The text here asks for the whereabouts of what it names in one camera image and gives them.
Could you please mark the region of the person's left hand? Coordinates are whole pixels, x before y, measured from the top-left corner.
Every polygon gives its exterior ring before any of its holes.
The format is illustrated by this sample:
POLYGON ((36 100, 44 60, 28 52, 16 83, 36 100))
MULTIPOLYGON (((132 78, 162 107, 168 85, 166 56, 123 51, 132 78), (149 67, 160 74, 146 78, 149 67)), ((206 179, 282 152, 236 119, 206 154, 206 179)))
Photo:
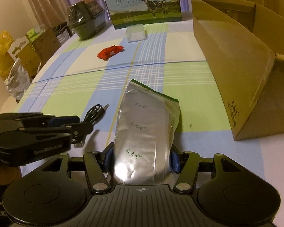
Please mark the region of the person's left hand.
POLYGON ((22 177, 19 167, 0 166, 0 186, 5 186, 22 177))

